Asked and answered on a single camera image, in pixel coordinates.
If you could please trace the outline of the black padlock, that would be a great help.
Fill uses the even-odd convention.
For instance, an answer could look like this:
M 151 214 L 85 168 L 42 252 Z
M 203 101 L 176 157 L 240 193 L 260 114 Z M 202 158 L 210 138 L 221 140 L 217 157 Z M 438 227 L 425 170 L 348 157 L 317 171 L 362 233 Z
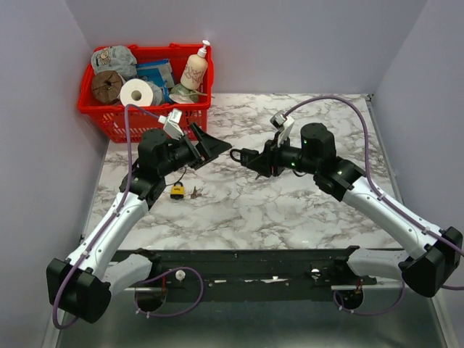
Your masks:
M 239 163 L 242 167 L 249 167 L 253 160 L 255 160 L 260 153 L 253 149 L 232 149 L 229 152 L 230 158 Z

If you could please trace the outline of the yellow padlock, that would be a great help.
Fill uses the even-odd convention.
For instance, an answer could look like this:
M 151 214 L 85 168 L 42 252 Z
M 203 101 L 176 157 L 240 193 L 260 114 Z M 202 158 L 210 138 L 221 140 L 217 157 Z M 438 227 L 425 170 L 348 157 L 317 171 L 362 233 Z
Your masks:
M 174 200 L 183 199 L 185 196 L 185 188 L 181 181 L 177 181 L 172 185 L 170 198 Z

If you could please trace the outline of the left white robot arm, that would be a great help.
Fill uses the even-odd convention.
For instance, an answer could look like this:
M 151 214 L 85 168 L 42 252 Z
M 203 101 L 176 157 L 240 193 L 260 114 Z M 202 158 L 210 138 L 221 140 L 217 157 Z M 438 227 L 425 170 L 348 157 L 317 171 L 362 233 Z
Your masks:
M 231 149 L 231 144 L 190 125 L 196 137 L 169 137 L 165 130 L 145 131 L 138 144 L 138 158 L 129 162 L 128 174 L 110 210 L 86 240 L 65 260 L 54 258 L 46 268 L 52 320 L 58 329 L 63 310 L 88 323 L 95 323 L 112 298 L 137 283 L 153 286 L 161 276 L 154 257 L 138 251 L 112 265 L 116 251 L 133 226 L 150 211 L 166 187 L 165 177 L 182 167 L 197 170 Z

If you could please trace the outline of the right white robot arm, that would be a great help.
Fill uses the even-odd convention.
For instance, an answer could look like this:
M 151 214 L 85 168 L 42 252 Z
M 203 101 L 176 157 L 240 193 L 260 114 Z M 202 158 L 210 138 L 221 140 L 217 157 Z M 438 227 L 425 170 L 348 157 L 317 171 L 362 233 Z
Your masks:
M 461 232 L 418 217 L 371 185 L 363 169 L 337 156 L 334 135 L 323 124 L 306 124 L 300 136 L 299 148 L 273 139 L 261 152 L 241 149 L 240 163 L 267 178 L 285 169 L 312 175 L 321 191 L 370 218 L 402 246 L 401 252 L 356 249 L 334 265 L 338 282 L 378 276 L 404 281 L 416 293 L 433 297 L 460 263 Z

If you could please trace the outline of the green white packet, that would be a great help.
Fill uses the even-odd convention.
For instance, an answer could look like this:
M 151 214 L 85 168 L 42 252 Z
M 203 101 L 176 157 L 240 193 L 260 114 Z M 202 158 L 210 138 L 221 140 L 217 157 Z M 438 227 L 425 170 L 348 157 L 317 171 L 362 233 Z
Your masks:
M 200 96 L 207 95 L 197 90 L 190 90 L 181 83 L 173 86 L 169 93 L 170 100 L 175 104 L 195 104 L 199 102 Z

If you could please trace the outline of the cream pump lotion bottle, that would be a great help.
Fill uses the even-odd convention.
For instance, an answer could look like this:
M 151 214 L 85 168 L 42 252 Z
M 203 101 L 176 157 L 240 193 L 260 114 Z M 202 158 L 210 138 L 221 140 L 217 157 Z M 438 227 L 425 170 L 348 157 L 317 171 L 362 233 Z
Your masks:
M 181 85 L 188 90 L 197 90 L 203 81 L 204 74 L 208 68 L 206 56 L 209 47 L 210 42 L 203 40 L 202 47 L 197 53 L 190 55 L 187 59 L 181 76 Z

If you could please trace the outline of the blue plastic package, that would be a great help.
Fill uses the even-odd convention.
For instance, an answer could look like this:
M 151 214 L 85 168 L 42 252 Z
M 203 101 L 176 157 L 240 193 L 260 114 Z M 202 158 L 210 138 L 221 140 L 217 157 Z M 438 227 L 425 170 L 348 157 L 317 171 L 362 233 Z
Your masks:
M 162 84 L 167 88 L 175 85 L 173 69 L 169 59 L 161 59 L 136 65 L 137 74 L 140 78 L 146 78 L 157 86 Z

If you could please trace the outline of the white toilet paper roll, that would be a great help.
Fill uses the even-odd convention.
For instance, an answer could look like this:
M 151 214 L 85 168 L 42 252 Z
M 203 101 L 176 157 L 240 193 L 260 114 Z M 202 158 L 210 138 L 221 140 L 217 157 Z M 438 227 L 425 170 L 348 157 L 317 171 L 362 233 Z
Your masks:
M 133 104 L 138 107 L 150 107 L 153 101 L 152 87 L 144 80 L 138 78 L 128 80 L 120 90 L 120 102 L 123 106 Z

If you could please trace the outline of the brown paper roll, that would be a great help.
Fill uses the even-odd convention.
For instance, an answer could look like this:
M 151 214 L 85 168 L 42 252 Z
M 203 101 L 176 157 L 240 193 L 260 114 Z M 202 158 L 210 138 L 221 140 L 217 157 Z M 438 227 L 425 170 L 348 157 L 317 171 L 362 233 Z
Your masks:
M 94 98 L 104 104 L 113 105 L 120 100 L 120 91 L 125 83 L 124 78 L 114 70 L 97 73 L 91 81 L 91 93 Z

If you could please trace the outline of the grey crumpled printed bag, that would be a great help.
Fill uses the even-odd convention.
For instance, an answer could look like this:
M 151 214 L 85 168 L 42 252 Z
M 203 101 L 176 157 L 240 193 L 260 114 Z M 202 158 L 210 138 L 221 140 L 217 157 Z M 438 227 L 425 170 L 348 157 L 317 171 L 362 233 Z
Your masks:
M 108 46 L 95 51 L 91 56 L 94 73 L 115 71 L 124 79 L 136 76 L 137 59 L 126 46 Z

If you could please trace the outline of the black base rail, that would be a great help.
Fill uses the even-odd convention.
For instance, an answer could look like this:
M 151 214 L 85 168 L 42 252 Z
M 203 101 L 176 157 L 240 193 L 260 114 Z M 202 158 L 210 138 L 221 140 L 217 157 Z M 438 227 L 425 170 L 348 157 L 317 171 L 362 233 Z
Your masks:
M 148 250 L 154 263 L 151 276 L 188 267 L 179 281 L 166 278 L 167 300 L 187 303 L 258 302 L 312 300 L 328 301 L 332 288 L 373 286 L 379 276 L 355 275 L 347 266 L 355 251 L 346 249 L 245 249 L 245 250 Z

